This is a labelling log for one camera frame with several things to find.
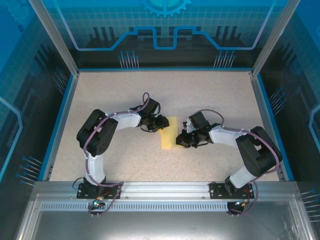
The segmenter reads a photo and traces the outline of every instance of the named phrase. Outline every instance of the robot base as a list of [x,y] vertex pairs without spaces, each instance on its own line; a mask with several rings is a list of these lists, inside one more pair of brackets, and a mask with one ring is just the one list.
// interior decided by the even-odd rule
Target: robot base
[[[78,187],[78,191],[76,194],[77,199],[96,199],[97,197],[103,196],[104,199],[114,199],[117,191],[119,190],[120,186],[114,187],[102,187],[96,186],[89,183],[86,179],[84,179],[84,183],[80,183]],[[116,199],[120,199],[121,192],[118,194]]]
[[209,184],[209,192],[210,192],[210,199],[247,199],[248,195],[245,193],[244,190],[249,191],[249,198],[254,199],[254,191],[251,184],[246,184],[242,188],[239,188],[237,191],[233,192],[231,195],[227,191],[225,187],[225,183],[216,183],[212,182]]

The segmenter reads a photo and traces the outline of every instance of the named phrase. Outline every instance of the work surface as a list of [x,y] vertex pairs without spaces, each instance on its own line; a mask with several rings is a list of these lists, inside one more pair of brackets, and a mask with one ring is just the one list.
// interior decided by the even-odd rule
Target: work surface
[[[224,125],[251,129],[263,126],[247,72],[139,71],[82,72],[63,131],[51,181],[73,181],[85,175],[85,158],[77,133],[91,112],[128,110],[142,104],[142,95],[161,104],[161,114],[177,117],[179,133],[187,117],[200,109],[220,112]],[[219,116],[204,112],[211,124]],[[159,133],[140,128],[116,131],[104,153],[108,181],[224,181],[243,165],[239,150],[222,144],[161,150]],[[276,173],[260,178],[278,181]]]

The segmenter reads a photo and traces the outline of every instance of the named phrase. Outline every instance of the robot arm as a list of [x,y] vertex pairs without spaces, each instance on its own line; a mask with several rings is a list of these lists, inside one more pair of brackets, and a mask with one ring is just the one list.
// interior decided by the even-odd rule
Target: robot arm
[[[219,123],[210,125],[201,112],[190,116],[183,126],[184,130],[176,138],[177,145],[197,148],[211,143],[226,144],[239,149],[244,165],[225,179],[225,188],[229,194],[241,189],[276,165],[274,155],[258,139]],[[282,160],[281,152],[262,127],[256,126],[247,131],[262,138],[274,150],[279,162]]]
[[[147,106],[143,110],[138,112],[130,112],[130,110],[127,113],[116,114],[105,121],[87,145],[86,150],[89,153],[88,169],[91,177],[98,183],[104,184],[106,182],[103,153],[108,149],[115,131],[146,126],[147,130],[152,133],[169,126],[168,119],[159,115],[160,104],[152,98],[149,99]],[[76,136],[82,149],[97,125],[109,115],[110,113],[104,113],[99,109],[91,113]],[[93,190],[94,192],[100,191],[99,186],[90,179],[88,173],[85,175],[84,183],[90,189],[96,188],[96,190]]]

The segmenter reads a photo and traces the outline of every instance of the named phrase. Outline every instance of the yellow block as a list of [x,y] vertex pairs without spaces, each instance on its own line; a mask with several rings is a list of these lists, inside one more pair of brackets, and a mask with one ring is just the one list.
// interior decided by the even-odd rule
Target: yellow block
[[177,117],[169,116],[169,126],[159,130],[161,138],[161,149],[171,149],[176,146],[176,138],[178,137],[178,121]]

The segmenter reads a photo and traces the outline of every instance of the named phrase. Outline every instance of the blue enclosure wall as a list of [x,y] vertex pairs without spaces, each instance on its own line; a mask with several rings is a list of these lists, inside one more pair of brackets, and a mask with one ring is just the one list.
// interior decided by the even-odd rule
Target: blue enclosure wall
[[297,181],[320,192],[320,1],[301,0],[261,78]]
[[71,76],[27,0],[0,1],[0,24],[0,238],[10,240]]
[[43,2],[79,68],[251,68],[287,0]]

